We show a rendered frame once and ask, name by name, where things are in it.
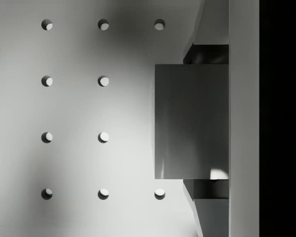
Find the flat-sided can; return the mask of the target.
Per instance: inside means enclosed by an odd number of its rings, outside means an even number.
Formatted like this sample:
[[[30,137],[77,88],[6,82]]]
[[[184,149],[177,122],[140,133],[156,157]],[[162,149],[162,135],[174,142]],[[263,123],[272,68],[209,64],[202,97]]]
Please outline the flat-sided can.
[[[155,66],[156,179],[229,178],[228,69]]]

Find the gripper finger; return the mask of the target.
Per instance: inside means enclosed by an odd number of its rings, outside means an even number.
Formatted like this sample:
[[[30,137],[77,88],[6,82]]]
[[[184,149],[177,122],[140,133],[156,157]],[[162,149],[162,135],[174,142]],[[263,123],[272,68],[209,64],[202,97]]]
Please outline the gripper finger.
[[[192,199],[229,199],[229,181],[184,179],[183,183]]]
[[[193,44],[183,59],[183,64],[228,64],[228,44]]]

